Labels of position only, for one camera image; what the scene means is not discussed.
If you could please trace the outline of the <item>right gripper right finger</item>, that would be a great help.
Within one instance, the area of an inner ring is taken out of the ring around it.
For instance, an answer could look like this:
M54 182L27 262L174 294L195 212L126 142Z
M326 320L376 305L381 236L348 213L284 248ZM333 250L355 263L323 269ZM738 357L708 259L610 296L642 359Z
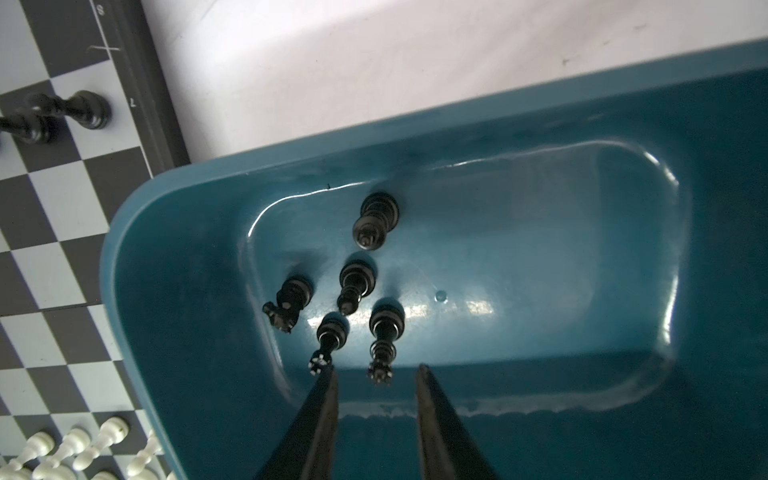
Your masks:
M418 452L423 479L497 479L428 365L416 374Z

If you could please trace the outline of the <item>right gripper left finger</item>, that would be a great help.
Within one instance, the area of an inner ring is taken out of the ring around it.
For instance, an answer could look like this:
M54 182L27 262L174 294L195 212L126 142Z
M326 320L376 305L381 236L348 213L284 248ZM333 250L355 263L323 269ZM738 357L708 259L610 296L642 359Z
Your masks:
M338 415L338 376L329 365L255 479L330 479Z

